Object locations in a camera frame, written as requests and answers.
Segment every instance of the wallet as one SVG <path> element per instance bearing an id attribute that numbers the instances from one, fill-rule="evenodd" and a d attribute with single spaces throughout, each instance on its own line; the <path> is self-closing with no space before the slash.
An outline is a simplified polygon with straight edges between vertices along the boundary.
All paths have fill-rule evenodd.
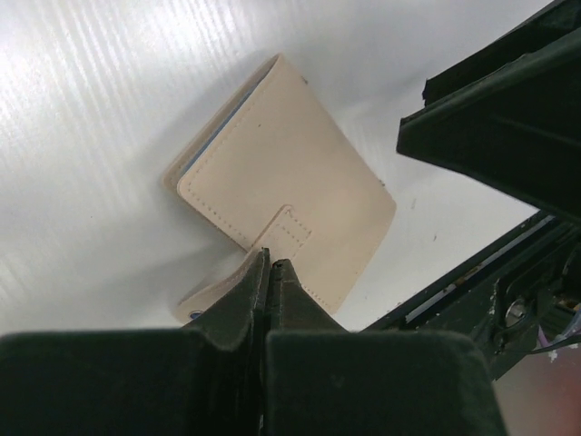
<path id="1" fill-rule="evenodd" d="M 225 295 L 261 248 L 290 259 L 335 313 L 383 240 L 396 205 L 292 65 L 273 57 L 176 159 L 164 184 L 246 253 L 226 279 L 191 292 L 188 322 Z"/>

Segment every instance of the white surface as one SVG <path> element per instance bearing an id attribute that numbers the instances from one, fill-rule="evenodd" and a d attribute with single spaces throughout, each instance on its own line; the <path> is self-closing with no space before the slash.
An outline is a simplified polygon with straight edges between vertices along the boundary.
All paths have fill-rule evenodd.
<path id="1" fill-rule="evenodd" d="M 394 149 L 426 78 L 546 3 L 1 1 L 0 332 L 175 325 L 234 248 L 160 177 L 277 52 L 399 205 L 337 315 L 373 322 L 534 212 Z"/>

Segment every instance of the cable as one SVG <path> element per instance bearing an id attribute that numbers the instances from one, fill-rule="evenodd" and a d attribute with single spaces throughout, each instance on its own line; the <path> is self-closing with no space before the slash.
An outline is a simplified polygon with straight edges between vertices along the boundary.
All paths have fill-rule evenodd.
<path id="1" fill-rule="evenodd" d="M 581 335 L 576 334 L 569 338 L 564 339 L 563 341 L 553 343 L 548 347 L 537 348 L 536 350 L 533 351 L 507 350 L 506 352 L 518 352 L 521 354 L 542 354 L 544 352 L 552 352 L 560 348 L 568 347 L 569 345 L 575 345 L 576 343 L 581 343 Z"/>
<path id="2" fill-rule="evenodd" d="M 576 332 L 581 329 L 581 311 L 577 311 L 571 322 L 567 325 L 567 327 L 563 330 L 563 332 L 557 336 L 558 337 L 565 337 L 568 338 L 572 336 Z"/>
<path id="3" fill-rule="evenodd" d="M 542 348 L 546 348 L 546 347 L 551 346 L 551 342 L 549 342 L 547 340 L 547 337 L 545 336 L 545 332 L 543 332 L 543 328 L 540 325 L 538 326 L 538 343 L 541 344 Z"/>

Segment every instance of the purple wire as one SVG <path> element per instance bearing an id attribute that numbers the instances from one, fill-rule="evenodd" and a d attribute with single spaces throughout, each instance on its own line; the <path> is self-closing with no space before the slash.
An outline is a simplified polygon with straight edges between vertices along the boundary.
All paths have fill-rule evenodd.
<path id="1" fill-rule="evenodd" d="M 543 332 L 543 328 L 539 325 L 538 326 L 538 343 L 541 344 L 541 348 L 546 348 L 551 346 L 551 342 L 547 340 L 545 336 L 545 332 Z"/>

